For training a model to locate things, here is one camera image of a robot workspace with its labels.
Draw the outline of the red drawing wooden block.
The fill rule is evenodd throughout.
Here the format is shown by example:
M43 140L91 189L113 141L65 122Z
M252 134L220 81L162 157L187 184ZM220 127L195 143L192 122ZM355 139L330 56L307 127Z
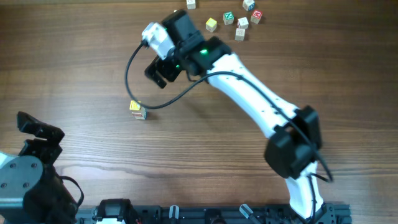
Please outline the red drawing wooden block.
M136 119L145 120L146 117L147 117L147 110L145 108L143 108L143 107L140 107L139 110L132 110L131 114Z

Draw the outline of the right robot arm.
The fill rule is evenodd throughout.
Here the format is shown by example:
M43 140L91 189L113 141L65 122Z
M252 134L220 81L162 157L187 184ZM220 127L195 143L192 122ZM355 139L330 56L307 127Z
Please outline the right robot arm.
M258 80L222 40L205 39L184 10L174 11L161 23L151 22L142 43L157 54L146 77L163 88L181 71L198 76L230 97L259 126L268 139L264 158L287 184L291 209L313 221L323 199L316 170L324 164L318 113L283 100Z

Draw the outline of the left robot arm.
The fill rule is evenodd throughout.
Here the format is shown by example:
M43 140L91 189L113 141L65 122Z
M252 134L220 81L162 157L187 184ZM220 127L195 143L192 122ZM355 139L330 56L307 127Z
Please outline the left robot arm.
M1 153L1 216L5 223L76 223L84 198L75 200L64 185L71 177L53 164L62 152L64 132L18 112L20 132L34 135L18 155Z

